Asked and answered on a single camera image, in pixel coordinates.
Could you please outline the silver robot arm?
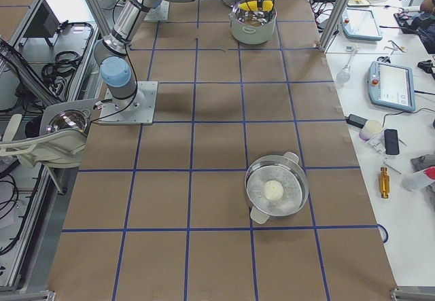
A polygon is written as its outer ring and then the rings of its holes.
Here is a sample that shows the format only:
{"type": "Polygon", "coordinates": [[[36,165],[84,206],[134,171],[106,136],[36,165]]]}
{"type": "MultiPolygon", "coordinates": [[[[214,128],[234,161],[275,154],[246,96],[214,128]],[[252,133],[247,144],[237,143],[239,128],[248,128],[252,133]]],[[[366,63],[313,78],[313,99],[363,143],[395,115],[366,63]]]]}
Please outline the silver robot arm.
{"type": "Polygon", "coordinates": [[[140,91],[137,76],[127,63],[127,46],[132,41],[145,16],[157,8],[161,1],[190,3],[195,0],[128,0],[118,19],[114,22],[111,33],[104,36],[94,47],[94,57],[99,66],[99,73],[111,93],[115,109],[109,115],[100,115],[99,121],[133,122],[143,109],[144,93],[140,91]]]}

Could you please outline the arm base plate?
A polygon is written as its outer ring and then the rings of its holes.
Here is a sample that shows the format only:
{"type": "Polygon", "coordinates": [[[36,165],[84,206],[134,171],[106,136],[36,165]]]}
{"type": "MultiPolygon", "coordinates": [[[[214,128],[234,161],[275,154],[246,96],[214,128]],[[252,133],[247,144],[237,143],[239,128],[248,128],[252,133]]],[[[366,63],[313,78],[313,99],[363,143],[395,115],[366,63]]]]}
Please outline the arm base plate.
{"type": "Polygon", "coordinates": [[[158,82],[139,81],[136,94],[125,100],[112,97],[109,90],[97,121],[102,125],[152,125],[158,93],[158,82]]]}
{"type": "Polygon", "coordinates": [[[166,22],[169,17],[168,1],[162,0],[160,5],[154,9],[151,9],[144,18],[144,22],[166,22]]]}

